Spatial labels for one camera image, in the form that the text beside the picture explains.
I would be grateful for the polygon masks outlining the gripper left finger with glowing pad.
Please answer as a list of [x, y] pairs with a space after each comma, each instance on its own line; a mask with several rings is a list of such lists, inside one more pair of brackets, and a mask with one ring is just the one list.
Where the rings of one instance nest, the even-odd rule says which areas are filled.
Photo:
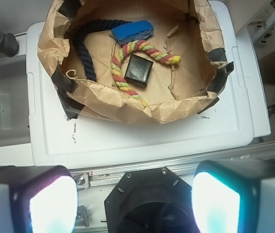
[[0, 166], [0, 233], [71, 233], [77, 186], [64, 166]]

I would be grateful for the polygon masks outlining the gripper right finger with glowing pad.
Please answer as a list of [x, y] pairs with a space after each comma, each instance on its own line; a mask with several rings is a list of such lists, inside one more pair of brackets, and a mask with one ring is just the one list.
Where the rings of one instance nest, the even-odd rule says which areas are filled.
[[202, 161], [192, 208], [202, 233], [275, 233], [275, 159]]

